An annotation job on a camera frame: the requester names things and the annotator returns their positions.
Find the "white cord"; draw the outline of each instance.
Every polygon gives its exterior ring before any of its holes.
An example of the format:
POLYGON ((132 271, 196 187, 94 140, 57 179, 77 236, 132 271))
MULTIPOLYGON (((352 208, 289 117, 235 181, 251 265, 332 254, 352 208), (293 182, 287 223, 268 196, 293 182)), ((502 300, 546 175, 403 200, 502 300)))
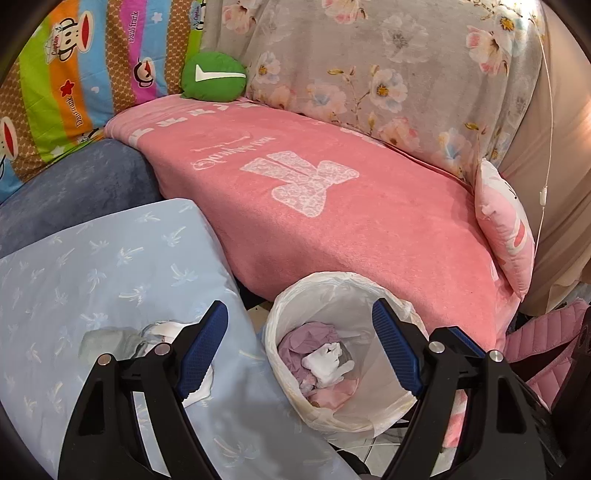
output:
POLYGON ((400 445, 400 444, 399 443, 373 443, 371 445, 355 445, 354 447, 340 448, 338 450, 335 450, 335 452, 342 452, 343 450, 351 450, 353 448, 377 447, 378 445, 400 445))
POLYGON ((548 198, 548 179, 550 178, 550 164, 552 163, 552 139, 554 137, 554 103, 552 99, 552 84, 550 82, 550 70, 548 69, 548 60, 546 59, 546 52, 544 50, 544 42, 542 41, 542 35, 540 29, 534 21, 532 21, 536 31, 538 32, 538 40, 542 47, 542 58, 544 59, 544 67, 546 69, 546 76, 548 77, 548 91, 550 92, 550 153, 548 155, 548 170, 546 170, 546 181, 544 188, 540 192, 540 205, 542 206, 542 216, 540 217, 540 228, 538 229, 538 238, 535 241, 534 258, 538 253, 538 246, 540 244, 540 233, 542 232, 542 224, 544 223, 544 212, 546 210, 546 200, 548 198))

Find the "floral pillow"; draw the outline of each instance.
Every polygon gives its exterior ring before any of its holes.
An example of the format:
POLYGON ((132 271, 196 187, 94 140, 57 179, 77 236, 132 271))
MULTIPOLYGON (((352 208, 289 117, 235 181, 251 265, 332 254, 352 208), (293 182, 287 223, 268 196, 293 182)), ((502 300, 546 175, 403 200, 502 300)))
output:
POLYGON ((538 0, 209 0, 246 96, 374 137, 474 185, 530 102, 538 0))

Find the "plastic bag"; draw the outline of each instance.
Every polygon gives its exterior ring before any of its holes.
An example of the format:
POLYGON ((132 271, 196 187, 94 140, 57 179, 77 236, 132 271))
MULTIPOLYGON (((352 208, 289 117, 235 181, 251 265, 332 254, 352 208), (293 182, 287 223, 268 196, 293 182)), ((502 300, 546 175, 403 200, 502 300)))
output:
POLYGON ((427 337, 410 302, 355 273, 322 272, 303 278, 275 299, 267 318, 262 338, 277 381, 304 422, 329 439, 375 437, 416 402, 400 386, 372 325, 372 306, 381 297, 403 322, 414 323, 427 337), (277 352, 287 333, 308 322, 333 324, 355 361, 345 378, 359 378, 358 389, 337 412, 313 407, 277 352))

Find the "pink padded fabric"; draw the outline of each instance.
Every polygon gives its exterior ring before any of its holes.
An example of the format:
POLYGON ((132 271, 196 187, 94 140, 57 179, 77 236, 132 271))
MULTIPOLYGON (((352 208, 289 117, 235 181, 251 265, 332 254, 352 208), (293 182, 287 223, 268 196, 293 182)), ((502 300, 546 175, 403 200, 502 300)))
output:
POLYGON ((527 384, 544 400, 548 407, 552 406, 552 402, 569 372, 570 356, 573 354, 576 342, 576 339, 570 342, 570 345, 553 362, 527 381, 527 384))
POLYGON ((572 341, 581 330, 589 304, 576 299, 570 305, 530 320, 507 336, 504 354, 509 363, 547 352, 572 341))
POLYGON ((558 357, 527 382, 547 406, 552 405, 569 371, 570 357, 587 308, 589 304, 586 301, 576 299, 562 309, 553 310, 529 321, 507 337, 504 353, 509 363, 518 362, 570 342, 558 357))

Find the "blue velvet cushion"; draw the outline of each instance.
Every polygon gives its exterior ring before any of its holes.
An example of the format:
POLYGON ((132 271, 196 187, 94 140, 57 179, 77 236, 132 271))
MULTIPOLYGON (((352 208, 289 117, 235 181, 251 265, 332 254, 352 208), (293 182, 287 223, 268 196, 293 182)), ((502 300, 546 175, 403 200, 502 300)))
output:
POLYGON ((140 152, 100 140, 60 160, 0 205, 0 258, 65 228, 162 199, 140 152))

